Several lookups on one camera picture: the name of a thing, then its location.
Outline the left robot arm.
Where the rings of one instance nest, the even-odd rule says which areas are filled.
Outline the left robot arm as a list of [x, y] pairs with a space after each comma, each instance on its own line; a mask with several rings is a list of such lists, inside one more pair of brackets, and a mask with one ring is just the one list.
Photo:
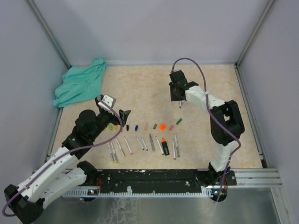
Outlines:
[[80, 159], [94, 147], [94, 141], [109, 125], [126, 124], [130, 110], [114, 110], [100, 107], [99, 114], [93, 110], [82, 111], [75, 121], [72, 133], [56, 153], [31, 177], [19, 185], [8, 185], [4, 190], [6, 204], [2, 214], [9, 208], [23, 224], [35, 222], [43, 211], [68, 190], [82, 184], [92, 185], [97, 180], [96, 168]]

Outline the orange highlighter cap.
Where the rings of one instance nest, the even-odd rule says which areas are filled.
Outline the orange highlighter cap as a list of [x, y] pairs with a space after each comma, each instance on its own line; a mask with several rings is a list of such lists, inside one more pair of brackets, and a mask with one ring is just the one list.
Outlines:
[[159, 128], [160, 128], [160, 130], [163, 131], [166, 128], [166, 125], [165, 124], [161, 124]]

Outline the black orange highlighter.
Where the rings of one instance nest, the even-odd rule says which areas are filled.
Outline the black orange highlighter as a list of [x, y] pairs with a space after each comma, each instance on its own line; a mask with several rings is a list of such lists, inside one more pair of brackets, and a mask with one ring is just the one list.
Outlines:
[[163, 148], [163, 152], [164, 152], [164, 155], [170, 155], [170, 152], [169, 152], [169, 149], [168, 149], [168, 145], [167, 145], [167, 142], [165, 140], [165, 138], [162, 138], [162, 148]]

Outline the purple cap pen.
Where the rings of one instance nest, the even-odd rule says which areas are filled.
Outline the purple cap pen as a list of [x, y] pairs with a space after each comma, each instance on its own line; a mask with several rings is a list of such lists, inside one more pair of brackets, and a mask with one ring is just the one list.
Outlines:
[[154, 142], [153, 142], [151, 134], [149, 134], [149, 139], [150, 139], [150, 144], [151, 144], [152, 151], [154, 152], [155, 151], [155, 146], [154, 146]]

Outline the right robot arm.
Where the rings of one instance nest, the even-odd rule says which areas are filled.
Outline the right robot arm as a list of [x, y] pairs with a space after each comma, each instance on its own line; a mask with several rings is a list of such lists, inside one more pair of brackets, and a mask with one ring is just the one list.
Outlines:
[[203, 78], [204, 88], [188, 82], [182, 70], [170, 73], [171, 101], [186, 101], [198, 105], [210, 116], [210, 130], [216, 142], [214, 156], [208, 166], [209, 182], [218, 185], [225, 180], [230, 161], [241, 147], [240, 136], [245, 127], [237, 102], [224, 101], [211, 95]]

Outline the pink cap pen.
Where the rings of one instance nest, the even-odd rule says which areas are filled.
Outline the pink cap pen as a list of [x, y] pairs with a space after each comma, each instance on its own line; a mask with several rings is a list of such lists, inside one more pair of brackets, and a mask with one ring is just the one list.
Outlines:
[[132, 155], [132, 154], [133, 154], [133, 151], [132, 151], [132, 149], [131, 149], [131, 147], [130, 147], [129, 141], [127, 140], [127, 138], [126, 138], [125, 136], [124, 136], [124, 140], [125, 140], [125, 143], [126, 143], [126, 145], [127, 145], [127, 147], [128, 147], [128, 150], [129, 150], [130, 155]]
[[172, 139], [172, 152], [173, 152], [173, 159], [176, 160], [177, 156], [176, 156], [176, 146], [175, 146], [174, 139]]

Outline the yellow cap marker pen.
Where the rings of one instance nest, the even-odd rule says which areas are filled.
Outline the yellow cap marker pen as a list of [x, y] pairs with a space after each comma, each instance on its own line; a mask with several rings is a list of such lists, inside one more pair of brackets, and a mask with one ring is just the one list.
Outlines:
[[117, 138], [115, 140], [116, 140], [116, 143], [117, 143], [117, 145], [118, 145], [118, 147], [120, 149], [120, 152], [121, 152], [122, 156], [125, 158], [126, 154], [125, 154], [123, 148], [121, 147], [121, 144], [120, 144], [119, 140]]

